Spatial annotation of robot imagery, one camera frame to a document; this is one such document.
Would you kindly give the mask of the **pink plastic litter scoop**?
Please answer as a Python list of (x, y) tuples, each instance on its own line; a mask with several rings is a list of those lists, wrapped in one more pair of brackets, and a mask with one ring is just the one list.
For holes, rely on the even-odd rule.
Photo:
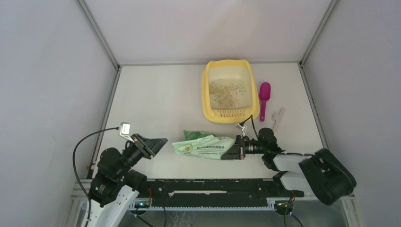
[(259, 90), (259, 100), (261, 102), (260, 121), (265, 121), (267, 102), (270, 100), (271, 85), (268, 82), (263, 82)]

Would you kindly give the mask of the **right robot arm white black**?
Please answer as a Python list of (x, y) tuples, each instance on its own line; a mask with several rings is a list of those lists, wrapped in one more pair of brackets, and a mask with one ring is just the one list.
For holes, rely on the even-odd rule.
[(273, 190), (280, 197), (291, 191), (315, 196), (325, 205), (353, 193), (357, 185), (350, 171), (326, 148), (312, 154), (287, 152), (279, 147), (271, 128), (262, 128), (256, 139), (238, 135), (221, 160), (243, 160), (260, 154), (263, 164), (276, 172)]

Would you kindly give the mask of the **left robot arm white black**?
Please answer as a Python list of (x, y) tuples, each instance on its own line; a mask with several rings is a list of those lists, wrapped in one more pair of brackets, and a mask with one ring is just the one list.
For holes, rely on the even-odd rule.
[(151, 195), (147, 176), (133, 167), (143, 158), (155, 157), (167, 142), (166, 138), (149, 139), (133, 134), (122, 151), (105, 149), (87, 192), (87, 220), (82, 226), (116, 227), (137, 197)]

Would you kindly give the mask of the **green cat litter bag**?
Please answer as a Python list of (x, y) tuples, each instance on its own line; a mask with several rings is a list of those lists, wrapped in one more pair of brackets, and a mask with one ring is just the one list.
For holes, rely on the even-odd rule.
[(221, 160), (235, 139), (204, 131), (184, 131), (184, 141), (172, 143), (174, 153), (182, 156)]

